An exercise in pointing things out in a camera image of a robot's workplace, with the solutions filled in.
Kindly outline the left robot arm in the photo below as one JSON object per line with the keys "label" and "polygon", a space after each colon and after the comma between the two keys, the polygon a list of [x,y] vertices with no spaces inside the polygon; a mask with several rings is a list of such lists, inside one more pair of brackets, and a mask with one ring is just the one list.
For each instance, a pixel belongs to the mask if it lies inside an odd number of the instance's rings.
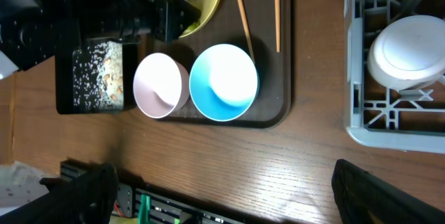
{"label": "left robot arm", "polygon": [[200,16],[185,0],[1,0],[1,78],[71,56],[90,40],[171,42]]}

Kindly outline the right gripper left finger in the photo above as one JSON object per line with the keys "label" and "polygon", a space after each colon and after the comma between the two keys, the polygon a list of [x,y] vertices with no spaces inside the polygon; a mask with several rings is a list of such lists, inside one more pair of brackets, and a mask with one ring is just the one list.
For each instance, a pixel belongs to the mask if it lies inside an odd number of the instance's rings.
{"label": "right gripper left finger", "polygon": [[111,163],[98,165],[70,182],[44,178],[51,190],[1,216],[4,224],[108,224],[118,193],[118,175]]}

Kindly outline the white bowl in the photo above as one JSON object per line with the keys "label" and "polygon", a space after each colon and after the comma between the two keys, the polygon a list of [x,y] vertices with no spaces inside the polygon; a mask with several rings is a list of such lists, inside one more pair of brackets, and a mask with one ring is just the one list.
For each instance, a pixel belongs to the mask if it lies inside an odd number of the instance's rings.
{"label": "white bowl", "polygon": [[186,68],[163,53],[146,56],[133,78],[137,107],[148,117],[165,118],[185,105],[190,96]]}

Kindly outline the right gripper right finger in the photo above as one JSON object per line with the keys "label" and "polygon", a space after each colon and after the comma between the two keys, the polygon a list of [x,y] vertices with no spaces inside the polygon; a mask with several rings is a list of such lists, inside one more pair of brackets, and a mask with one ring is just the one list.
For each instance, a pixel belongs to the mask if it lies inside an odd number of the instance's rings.
{"label": "right gripper right finger", "polygon": [[343,223],[443,223],[444,212],[345,159],[332,174],[334,201]]}

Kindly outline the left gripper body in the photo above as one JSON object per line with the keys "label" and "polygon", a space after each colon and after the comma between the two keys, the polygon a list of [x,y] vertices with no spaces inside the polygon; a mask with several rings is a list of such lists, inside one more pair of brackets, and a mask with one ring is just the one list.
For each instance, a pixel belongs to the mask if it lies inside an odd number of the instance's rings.
{"label": "left gripper body", "polygon": [[151,35],[171,42],[198,21],[201,10],[185,0],[72,0],[72,15],[85,39]]}

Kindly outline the white cup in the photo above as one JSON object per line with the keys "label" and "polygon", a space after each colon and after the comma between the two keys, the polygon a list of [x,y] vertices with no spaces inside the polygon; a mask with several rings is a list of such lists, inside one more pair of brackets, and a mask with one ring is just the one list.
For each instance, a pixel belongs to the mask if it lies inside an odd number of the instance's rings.
{"label": "white cup", "polygon": [[413,15],[387,26],[373,41],[369,74],[392,90],[420,89],[444,74],[444,20]]}

